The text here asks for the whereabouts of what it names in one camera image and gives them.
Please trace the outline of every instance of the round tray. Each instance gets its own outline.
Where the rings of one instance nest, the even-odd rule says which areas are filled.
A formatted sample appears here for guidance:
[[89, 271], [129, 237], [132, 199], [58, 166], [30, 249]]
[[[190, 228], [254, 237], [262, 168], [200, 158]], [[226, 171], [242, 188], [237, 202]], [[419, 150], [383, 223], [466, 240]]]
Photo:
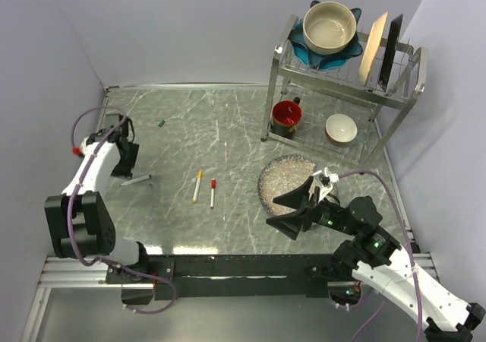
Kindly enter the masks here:
[[[317, 163], [308, 157], [290, 154], [271, 160], [262, 169], [258, 177], [258, 198], [265, 211], [275, 217], [295, 211], [290, 207], [274, 204], [273, 198], [290, 192], [302, 185], [309, 176], [312, 176], [314, 166]], [[337, 196], [336, 186], [331, 195]]]

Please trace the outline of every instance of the pen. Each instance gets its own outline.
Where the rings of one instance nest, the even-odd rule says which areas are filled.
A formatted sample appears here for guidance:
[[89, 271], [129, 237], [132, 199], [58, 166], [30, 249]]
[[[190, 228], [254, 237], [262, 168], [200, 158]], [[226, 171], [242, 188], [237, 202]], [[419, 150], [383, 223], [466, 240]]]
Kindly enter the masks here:
[[214, 209], [214, 191], [216, 189], [216, 179], [211, 179], [211, 202], [210, 207]]
[[203, 170], [199, 171], [199, 173], [197, 174], [196, 189], [194, 190], [194, 196], [192, 197], [193, 203], [197, 201], [197, 194], [199, 194], [199, 188], [200, 188], [200, 180], [202, 178], [203, 178]]

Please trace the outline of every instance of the white bowl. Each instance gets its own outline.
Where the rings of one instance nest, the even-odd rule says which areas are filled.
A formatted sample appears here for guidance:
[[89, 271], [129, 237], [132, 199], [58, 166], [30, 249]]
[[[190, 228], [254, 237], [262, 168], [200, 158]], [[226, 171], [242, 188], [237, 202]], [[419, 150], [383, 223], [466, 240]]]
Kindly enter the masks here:
[[351, 42], [356, 34], [356, 18], [343, 4], [321, 2], [309, 9], [302, 27], [311, 51], [331, 55]]
[[348, 143], [356, 138], [358, 127], [344, 114], [334, 114], [326, 120], [326, 133], [333, 141]]

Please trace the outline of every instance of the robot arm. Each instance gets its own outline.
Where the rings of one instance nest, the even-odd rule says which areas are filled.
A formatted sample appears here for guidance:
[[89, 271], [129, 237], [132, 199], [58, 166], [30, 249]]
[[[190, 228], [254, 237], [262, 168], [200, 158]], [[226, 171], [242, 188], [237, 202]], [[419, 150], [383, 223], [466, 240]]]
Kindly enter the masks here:
[[118, 236], [103, 201], [110, 176], [131, 177], [137, 159], [138, 144], [128, 141], [126, 122], [103, 143], [94, 161], [87, 163], [94, 148], [106, 132], [120, 122], [120, 115], [107, 115], [106, 128], [86, 138], [81, 146], [83, 162], [71, 183], [61, 195], [50, 196], [44, 205], [49, 233], [56, 256], [75, 258], [68, 235], [67, 206], [81, 173], [87, 171], [84, 183], [76, 195], [73, 206], [74, 234], [84, 257], [108, 256], [121, 264], [146, 263], [144, 247], [137, 242]]
[[[310, 194], [311, 185], [319, 186]], [[291, 239], [313, 223], [354, 236], [333, 253], [336, 262], [349, 268], [353, 278], [371, 285], [419, 323], [430, 342], [470, 341], [471, 331], [482, 321], [485, 310], [467, 303], [442, 287], [420, 266], [410, 265], [408, 252], [379, 226], [382, 216], [370, 197], [353, 199], [347, 207], [328, 200], [336, 174], [315, 168], [313, 176], [296, 190], [273, 202], [296, 211], [267, 219]], [[413, 273], [417, 274], [422, 300], [422, 320], [418, 320]]]

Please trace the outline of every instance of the red cup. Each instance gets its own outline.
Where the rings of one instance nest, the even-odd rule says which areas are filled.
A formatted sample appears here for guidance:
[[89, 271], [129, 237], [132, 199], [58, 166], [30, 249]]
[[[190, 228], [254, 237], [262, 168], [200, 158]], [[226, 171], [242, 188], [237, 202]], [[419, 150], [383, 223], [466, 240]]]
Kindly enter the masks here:
[[293, 101], [284, 100], [273, 107], [271, 130], [276, 135], [286, 138], [294, 135], [297, 124], [302, 119], [299, 103], [300, 98], [296, 97]]

